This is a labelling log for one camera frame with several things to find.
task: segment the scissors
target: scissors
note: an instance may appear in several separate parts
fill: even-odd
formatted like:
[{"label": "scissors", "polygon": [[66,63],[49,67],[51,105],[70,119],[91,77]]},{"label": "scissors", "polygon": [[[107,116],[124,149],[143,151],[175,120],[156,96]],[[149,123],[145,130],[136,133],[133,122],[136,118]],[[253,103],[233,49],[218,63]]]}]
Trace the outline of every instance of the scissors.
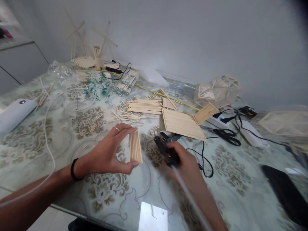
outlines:
[{"label": "scissors", "polygon": [[236,137],[236,133],[230,129],[213,129],[203,125],[200,125],[200,127],[215,133],[216,135],[223,138],[225,141],[229,142],[234,146],[241,146],[241,142],[238,139],[234,138]]}]

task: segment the popsicle stick panel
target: popsicle stick panel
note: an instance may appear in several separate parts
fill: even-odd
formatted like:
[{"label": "popsicle stick panel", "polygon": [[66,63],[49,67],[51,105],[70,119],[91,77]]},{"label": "popsicle stick panel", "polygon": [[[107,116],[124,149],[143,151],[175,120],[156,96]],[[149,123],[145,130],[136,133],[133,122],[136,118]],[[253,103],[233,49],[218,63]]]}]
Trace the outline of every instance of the popsicle stick panel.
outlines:
[{"label": "popsicle stick panel", "polygon": [[166,98],[163,98],[163,106],[167,107],[167,108],[170,108],[172,110],[176,110],[176,108],[172,105],[171,101],[169,101]]},{"label": "popsicle stick panel", "polygon": [[217,112],[219,112],[219,110],[213,104],[208,103],[200,111],[198,111],[194,115],[194,117],[198,124],[202,124],[204,121],[206,121],[208,118],[210,118]]},{"label": "popsicle stick panel", "polygon": [[166,131],[207,141],[200,126],[192,115],[162,109]]},{"label": "popsicle stick panel", "polygon": [[138,130],[129,134],[129,153],[130,161],[143,163]]}]

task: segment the bundle of wooden sticks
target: bundle of wooden sticks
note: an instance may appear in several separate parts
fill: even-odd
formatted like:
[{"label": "bundle of wooden sticks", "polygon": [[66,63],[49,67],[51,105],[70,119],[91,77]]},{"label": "bundle of wooden sticks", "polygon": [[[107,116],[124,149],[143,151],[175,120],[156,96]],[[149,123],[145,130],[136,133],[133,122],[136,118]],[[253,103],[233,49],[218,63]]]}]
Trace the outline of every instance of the bundle of wooden sticks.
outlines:
[{"label": "bundle of wooden sticks", "polygon": [[126,108],[128,111],[161,115],[161,97],[128,101]]},{"label": "bundle of wooden sticks", "polygon": [[[111,79],[111,74],[109,72],[103,72],[107,79]],[[88,82],[97,80],[102,81],[103,75],[101,71],[92,71],[92,70],[78,70],[77,71],[77,80],[80,82]]]},{"label": "bundle of wooden sticks", "polygon": [[121,96],[127,96],[132,91],[133,86],[138,80],[139,74],[135,71],[130,71],[127,76],[116,85],[115,92]]},{"label": "bundle of wooden sticks", "polygon": [[[54,83],[51,83],[50,87],[47,90],[47,93],[49,94],[50,90],[52,89]],[[36,108],[34,109],[34,111],[36,112],[36,110],[38,109],[38,107],[42,106],[42,104],[44,103],[45,99],[47,98],[47,94],[46,92],[43,90],[42,94],[39,96],[39,102],[38,105],[36,106]]]}]

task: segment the black scissors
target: black scissors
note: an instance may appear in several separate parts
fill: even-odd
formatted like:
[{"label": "black scissors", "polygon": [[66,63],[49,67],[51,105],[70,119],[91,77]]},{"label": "black scissors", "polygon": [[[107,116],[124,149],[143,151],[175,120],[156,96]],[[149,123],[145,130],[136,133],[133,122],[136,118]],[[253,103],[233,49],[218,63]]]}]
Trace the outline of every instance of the black scissors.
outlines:
[{"label": "black scissors", "polygon": [[163,138],[163,142],[165,142],[165,143],[175,142],[182,136],[180,134],[175,134],[174,136],[169,137],[163,132],[160,132],[160,135]]},{"label": "black scissors", "polygon": [[203,129],[210,130],[211,132],[215,133],[216,135],[223,138],[225,141],[229,142],[234,146],[241,146],[241,142],[238,139],[234,138],[236,137],[236,133],[230,129],[213,129],[203,125],[200,125],[200,127]]}]

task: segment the glass table top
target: glass table top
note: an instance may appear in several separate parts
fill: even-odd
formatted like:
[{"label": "glass table top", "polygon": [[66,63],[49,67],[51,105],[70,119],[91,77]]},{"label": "glass table top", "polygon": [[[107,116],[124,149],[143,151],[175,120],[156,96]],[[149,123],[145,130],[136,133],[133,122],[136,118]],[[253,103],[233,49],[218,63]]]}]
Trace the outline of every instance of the glass table top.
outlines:
[{"label": "glass table top", "polygon": [[[54,83],[51,96],[85,84],[73,82],[60,85],[48,74],[42,75],[45,84]],[[0,107],[5,109],[18,98],[31,99],[41,94],[39,78],[22,85],[18,89],[0,97]],[[59,170],[72,163],[75,158],[88,153],[115,126],[107,123],[111,116],[102,111],[109,109],[126,110],[126,101],[153,96],[146,90],[134,87],[127,97],[113,94],[108,103],[87,98],[80,90],[67,92],[52,105],[47,115],[46,131],[48,143],[56,159]],[[173,94],[179,100],[191,102],[186,96]],[[46,149],[44,117],[51,100],[46,99],[42,107],[31,112],[11,133],[0,135],[0,196],[18,190],[25,185],[48,175],[53,163]],[[245,106],[240,98],[235,105]],[[196,111],[185,105],[177,105],[178,111],[195,114]],[[93,118],[102,115],[96,121]],[[154,137],[165,131],[160,115],[150,115],[158,119],[140,119],[138,126],[142,147],[143,164],[126,174],[91,174],[76,182],[53,207],[73,215],[99,223],[114,230],[138,230],[141,203],[146,202],[167,211],[168,230],[200,230],[192,206],[184,193],[169,178],[162,167],[162,156],[154,143]],[[213,136],[204,130],[206,137]],[[204,156],[214,168],[212,178],[204,180],[212,193],[217,207],[230,230],[297,230],[285,214],[270,184],[261,172],[260,165],[266,164],[284,171],[286,167],[298,168],[305,172],[291,153],[284,147],[270,144],[269,151],[252,147],[239,134],[240,147],[232,146],[221,138],[205,142]],[[129,161],[129,138],[126,137],[117,150],[120,161]],[[182,136],[179,140],[185,148],[198,152],[202,141]],[[202,159],[192,153],[202,164]],[[210,166],[205,162],[205,172]],[[307,178],[294,179],[294,182],[307,199]]]}]

